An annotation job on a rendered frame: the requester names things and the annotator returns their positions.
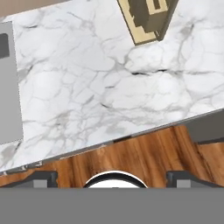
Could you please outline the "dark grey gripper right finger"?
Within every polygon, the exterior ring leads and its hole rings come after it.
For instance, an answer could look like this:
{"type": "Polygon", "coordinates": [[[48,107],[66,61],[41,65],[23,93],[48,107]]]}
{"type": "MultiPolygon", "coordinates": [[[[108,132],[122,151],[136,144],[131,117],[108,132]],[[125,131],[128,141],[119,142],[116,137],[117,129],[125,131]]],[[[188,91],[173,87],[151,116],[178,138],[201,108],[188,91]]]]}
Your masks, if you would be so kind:
{"type": "Polygon", "coordinates": [[[166,186],[170,188],[221,188],[221,185],[197,178],[188,171],[168,171],[166,173],[166,186]]]}

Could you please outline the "tan wooden knife block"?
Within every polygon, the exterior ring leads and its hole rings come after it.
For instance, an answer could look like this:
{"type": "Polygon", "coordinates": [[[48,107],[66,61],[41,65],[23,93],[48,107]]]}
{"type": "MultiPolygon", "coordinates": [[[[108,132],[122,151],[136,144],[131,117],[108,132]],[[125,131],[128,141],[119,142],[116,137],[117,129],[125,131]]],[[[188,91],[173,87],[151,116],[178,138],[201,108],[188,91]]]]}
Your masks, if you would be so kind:
{"type": "Polygon", "coordinates": [[[179,0],[116,0],[135,46],[165,37],[179,0]]]}

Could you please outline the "grey dishwasher door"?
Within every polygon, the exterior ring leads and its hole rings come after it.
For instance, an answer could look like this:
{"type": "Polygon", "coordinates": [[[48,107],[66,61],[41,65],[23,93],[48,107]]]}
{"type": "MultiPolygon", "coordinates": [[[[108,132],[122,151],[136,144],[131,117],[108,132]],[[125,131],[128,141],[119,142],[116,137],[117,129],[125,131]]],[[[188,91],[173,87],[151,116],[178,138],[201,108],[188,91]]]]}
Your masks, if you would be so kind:
{"type": "Polygon", "coordinates": [[[224,109],[192,119],[185,126],[190,138],[197,144],[224,142],[224,109]]]}

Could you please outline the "white and black round object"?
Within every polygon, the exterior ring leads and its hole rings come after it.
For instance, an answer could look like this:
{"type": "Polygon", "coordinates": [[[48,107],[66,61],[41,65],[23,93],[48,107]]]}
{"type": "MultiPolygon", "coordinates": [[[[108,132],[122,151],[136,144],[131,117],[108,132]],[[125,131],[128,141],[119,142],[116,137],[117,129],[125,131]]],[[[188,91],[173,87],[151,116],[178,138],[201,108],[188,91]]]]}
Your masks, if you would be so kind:
{"type": "Polygon", "coordinates": [[[126,171],[105,171],[94,175],[84,188],[146,188],[137,176],[126,171]]]}

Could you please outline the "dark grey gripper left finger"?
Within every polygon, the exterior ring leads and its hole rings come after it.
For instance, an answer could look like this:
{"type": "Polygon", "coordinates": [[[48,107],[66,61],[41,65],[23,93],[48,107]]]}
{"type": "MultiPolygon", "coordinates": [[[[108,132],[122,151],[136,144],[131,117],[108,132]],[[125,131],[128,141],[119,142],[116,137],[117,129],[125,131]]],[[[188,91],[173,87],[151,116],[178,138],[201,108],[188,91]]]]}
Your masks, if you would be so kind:
{"type": "Polygon", "coordinates": [[[27,178],[4,185],[3,188],[51,188],[58,187],[56,171],[35,171],[27,178]]]}

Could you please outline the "grey sink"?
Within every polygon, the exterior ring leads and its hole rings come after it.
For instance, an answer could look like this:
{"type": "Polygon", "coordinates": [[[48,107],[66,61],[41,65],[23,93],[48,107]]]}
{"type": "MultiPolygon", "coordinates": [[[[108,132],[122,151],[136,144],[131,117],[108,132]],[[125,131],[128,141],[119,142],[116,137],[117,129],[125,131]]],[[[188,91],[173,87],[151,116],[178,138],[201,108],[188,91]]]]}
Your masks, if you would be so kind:
{"type": "Polygon", "coordinates": [[[12,22],[0,23],[0,144],[24,136],[12,22]]]}

